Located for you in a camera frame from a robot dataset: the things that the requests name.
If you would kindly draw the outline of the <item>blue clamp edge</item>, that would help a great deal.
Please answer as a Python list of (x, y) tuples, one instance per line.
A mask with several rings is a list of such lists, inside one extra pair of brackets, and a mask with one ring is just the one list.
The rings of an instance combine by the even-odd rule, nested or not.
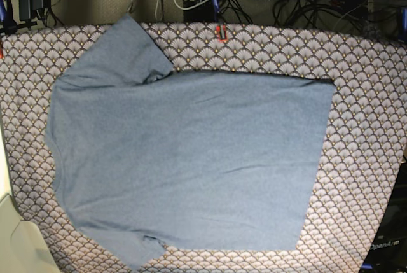
[(407, 37), (407, 9), (401, 8), (400, 16), (398, 20), (399, 28), (399, 38), (403, 41), (406, 41)]
[(1, 0), (1, 34), (16, 34), (20, 29), (27, 28), (30, 30), (36, 25), (37, 22), (33, 22), (32, 20), (21, 24), (16, 23), (13, 17), (13, 5), (11, 0)]

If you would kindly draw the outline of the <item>blue clamp right edge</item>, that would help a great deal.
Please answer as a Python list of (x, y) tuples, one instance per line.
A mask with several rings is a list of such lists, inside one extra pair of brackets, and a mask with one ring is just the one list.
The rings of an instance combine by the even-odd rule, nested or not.
[(398, 20), (399, 28), (399, 38), (403, 41), (406, 41), (407, 37), (407, 9), (401, 8), (400, 16)]

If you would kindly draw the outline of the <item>beige furniture corner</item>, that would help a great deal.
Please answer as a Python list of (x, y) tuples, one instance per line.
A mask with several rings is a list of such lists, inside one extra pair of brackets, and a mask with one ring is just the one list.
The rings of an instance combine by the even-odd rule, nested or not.
[(1, 133), (1, 272), (59, 272), (38, 226), (17, 210)]

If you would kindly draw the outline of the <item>fan-patterned tablecloth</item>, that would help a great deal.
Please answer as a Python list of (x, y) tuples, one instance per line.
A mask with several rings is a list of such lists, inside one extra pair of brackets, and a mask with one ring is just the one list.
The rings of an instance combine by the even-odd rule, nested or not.
[[(144, 24), (176, 71), (214, 69), (333, 80), (336, 92), (305, 225), (292, 251), (169, 247), (143, 272), (357, 272), (389, 203), (406, 147), (406, 48), (326, 31), (231, 24)], [(62, 272), (127, 272), (81, 235), (55, 199), (44, 129), (53, 82), (106, 30), (43, 29), (1, 38), (1, 118), (23, 219)]]

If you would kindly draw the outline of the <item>red and black clamp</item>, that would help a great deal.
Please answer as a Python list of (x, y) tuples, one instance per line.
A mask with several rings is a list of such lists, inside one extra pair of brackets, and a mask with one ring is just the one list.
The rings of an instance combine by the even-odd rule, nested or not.
[(221, 43), (227, 42), (228, 37), (227, 37), (227, 28), (225, 24), (219, 24), (216, 26), (216, 34), (219, 42)]

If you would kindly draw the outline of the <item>blue clamp left edge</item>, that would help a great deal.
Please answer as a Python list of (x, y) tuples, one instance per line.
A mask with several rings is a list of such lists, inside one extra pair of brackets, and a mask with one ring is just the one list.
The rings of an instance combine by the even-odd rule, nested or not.
[(16, 23), (13, 17), (13, 5), (11, 0), (1, 0), (1, 34), (16, 34), (20, 29), (27, 28), (30, 30), (36, 25), (37, 22), (33, 22), (32, 20), (21, 24)]

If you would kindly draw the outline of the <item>blue T-shirt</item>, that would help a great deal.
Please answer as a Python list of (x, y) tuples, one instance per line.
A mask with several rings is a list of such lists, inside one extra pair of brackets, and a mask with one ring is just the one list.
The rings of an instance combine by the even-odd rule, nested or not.
[(57, 202), (132, 269), (181, 249), (293, 250), (332, 82), (185, 71), (130, 16), (53, 84)]

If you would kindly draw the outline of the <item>black OpenArm base panel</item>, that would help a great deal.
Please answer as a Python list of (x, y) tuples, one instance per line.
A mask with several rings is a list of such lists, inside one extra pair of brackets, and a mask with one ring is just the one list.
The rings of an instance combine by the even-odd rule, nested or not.
[(406, 272), (406, 163), (360, 272)]

